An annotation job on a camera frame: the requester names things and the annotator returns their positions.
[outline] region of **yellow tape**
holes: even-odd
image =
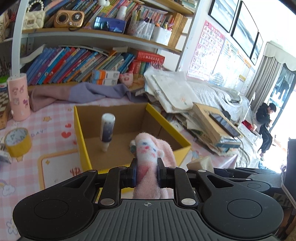
[[[32,146],[29,131],[26,128],[16,128],[7,133],[4,144],[11,157],[26,154]]]

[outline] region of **glue stick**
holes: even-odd
[[[103,152],[107,152],[109,144],[112,140],[114,123],[115,123],[115,116],[113,114],[105,113],[102,115],[100,138],[102,141]]]

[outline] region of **gold radio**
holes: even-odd
[[[56,14],[54,27],[66,28],[74,27],[79,28],[82,26],[84,19],[84,12],[72,10],[59,10]]]

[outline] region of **chessboard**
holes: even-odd
[[[4,129],[10,113],[8,92],[0,92],[0,129]]]

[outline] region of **silver screw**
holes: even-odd
[[[101,204],[104,206],[110,206],[114,203],[115,203],[115,201],[112,198],[104,198],[101,200]]]
[[[184,198],[181,200],[181,203],[186,205],[186,206],[191,206],[195,204],[195,200],[192,198]]]

